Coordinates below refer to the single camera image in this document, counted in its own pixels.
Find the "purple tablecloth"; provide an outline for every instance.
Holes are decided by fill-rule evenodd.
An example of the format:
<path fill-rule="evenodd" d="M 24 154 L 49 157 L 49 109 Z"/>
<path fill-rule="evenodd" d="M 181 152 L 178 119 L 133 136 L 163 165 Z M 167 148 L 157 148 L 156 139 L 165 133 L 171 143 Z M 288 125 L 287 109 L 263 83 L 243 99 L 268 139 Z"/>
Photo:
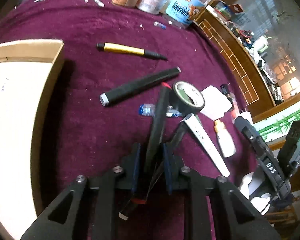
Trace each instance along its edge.
<path fill-rule="evenodd" d="M 47 111 L 42 137 L 41 190 L 44 205 L 79 174 L 97 176 L 120 164 L 134 142 L 145 143 L 152 118 L 138 115 L 143 103 L 155 104 L 154 88 L 115 106 L 104 108 L 99 95 L 149 73 L 179 66 L 180 76 L 199 90 L 230 83 L 240 109 L 246 104 L 226 61 L 204 34 L 193 28 L 180 30 L 162 16 L 147 14 L 102 0 L 27 1 L 0 22 L 0 43 L 22 39 L 62 39 L 66 62 Z M 163 30 L 153 26 L 158 21 Z M 133 55 L 99 52 L 97 42 L 112 42 L 156 51 L 168 61 Z M 199 114 L 216 147 L 213 121 Z M 164 139 L 171 137 L 180 118 L 166 122 Z M 249 145 L 234 128 L 229 113 L 222 118 L 236 145 L 237 153 L 225 160 L 229 179 L 238 184 L 254 170 L 256 162 Z M 175 151 L 185 164 L 202 175 L 220 175 L 209 157 L 189 135 Z M 150 195 L 148 205 L 138 208 L 120 224 L 119 239 L 183 239 L 183 198 Z"/>

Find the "yellow and black pen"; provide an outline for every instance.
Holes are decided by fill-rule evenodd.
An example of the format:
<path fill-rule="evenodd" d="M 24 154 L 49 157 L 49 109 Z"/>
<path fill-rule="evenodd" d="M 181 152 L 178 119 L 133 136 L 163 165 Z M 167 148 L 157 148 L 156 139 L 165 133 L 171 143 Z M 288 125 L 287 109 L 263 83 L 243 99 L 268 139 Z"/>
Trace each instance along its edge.
<path fill-rule="evenodd" d="M 152 58 L 152 59 L 168 60 L 165 56 L 153 51 L 128 47 L 128 46 L 115 44 L 115 43 L 97 43 L 97 49 L 101 51 L 111 51 L 116 53 L 135 54 L 135 55 L 140 55 L 142 57 Z"/>

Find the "metal bolt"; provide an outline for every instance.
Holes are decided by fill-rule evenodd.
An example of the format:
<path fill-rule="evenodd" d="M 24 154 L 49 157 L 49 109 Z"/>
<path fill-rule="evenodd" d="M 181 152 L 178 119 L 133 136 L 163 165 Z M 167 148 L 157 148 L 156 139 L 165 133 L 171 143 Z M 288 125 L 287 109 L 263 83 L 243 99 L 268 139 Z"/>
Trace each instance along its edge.
<path fill-rule="evenodd" d="M 86 179 L 86 176 L 84 175 L 79 175 L 76 179 L 77 182 L 83 182 Z"/>
<path fill-rule="evenodd" d="M 188 172 L 191 171 L 191 169 L 190 169 L 189 167 L 187 167 L 187 166 L 183 166 L 183 167 L 181 168 L 181 171 L 182 171 L 183 173 L 188 173 Z"/>
<path fill-rule="evenodd" d="M 121 171 L 123 171 L 123 168 L 120 166 L 115 166 L 112 170 L 115 173 L 120 173 Z"/>
<path fill-rule="evenodd" d="M 219 176 L 218 177 L 218 180 L 221 182 L 221 183 L 225 183 L 227 181 L 227 178 L 225 176 Z"/>

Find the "black tube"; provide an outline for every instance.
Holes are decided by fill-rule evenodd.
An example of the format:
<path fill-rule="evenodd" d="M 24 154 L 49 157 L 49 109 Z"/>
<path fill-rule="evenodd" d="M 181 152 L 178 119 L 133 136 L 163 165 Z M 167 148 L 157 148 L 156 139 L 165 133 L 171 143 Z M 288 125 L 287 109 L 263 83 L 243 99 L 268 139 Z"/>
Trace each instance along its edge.
<path fill-rule="evenodd" d="M 159 100 L 155 107 L 150 138 L 146 151 L 146 159 L 143 168 L 145 173 L 149 173 L 151 170 L 154 156 L 157 154 L 160 143 L 162 142 L 170 92 L 171 89 L 166 86 L 162 86 L 160 89 Z"/>
<path fill-rule="evenodd" d="M 129 96 L 141 93 L 142 91 L 154 87 L 165 80 L 172 79 L 178 76 L 180 72 L 180 68 L 175 67 L 168 70 L 163 70 L 158 73 L 147 75 L 143 78 L 139 78 L 134 81 L 125 83 L 108 92 L 102 93 L 100 95 L 100 101 L 103 106 L 108 106 L 112 103 L 123 100 L 124 98 L 127 98 Z"/>

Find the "white tube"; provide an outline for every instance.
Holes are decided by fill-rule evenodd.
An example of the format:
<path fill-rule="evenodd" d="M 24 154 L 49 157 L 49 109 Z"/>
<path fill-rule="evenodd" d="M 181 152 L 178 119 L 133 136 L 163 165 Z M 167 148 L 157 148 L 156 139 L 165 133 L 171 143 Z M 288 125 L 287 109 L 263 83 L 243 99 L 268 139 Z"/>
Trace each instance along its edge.
<path fill-rule="evenodd" d="M 188 114 L 183 121 L 186 123 L 186 125 L 189 127 L 189 129 L 192 131 L 192 133 L 195 135 L 197 140 L 200 142 L 200 144 L 203 146 L 207 154 L 210 156 L 211 160 L 214 162 L 215 166 L 218 168 L 218 170 L 221 172 L 221 174 L 225 177 L 228 177 L 230 175 L 230 172 L 223 161 L 220 153 L 214 146 L 213 142 L 209 138 L 206 131 L 203 129 L 202 125 L 199 123 L 197 118 L 194 114 Z"/>

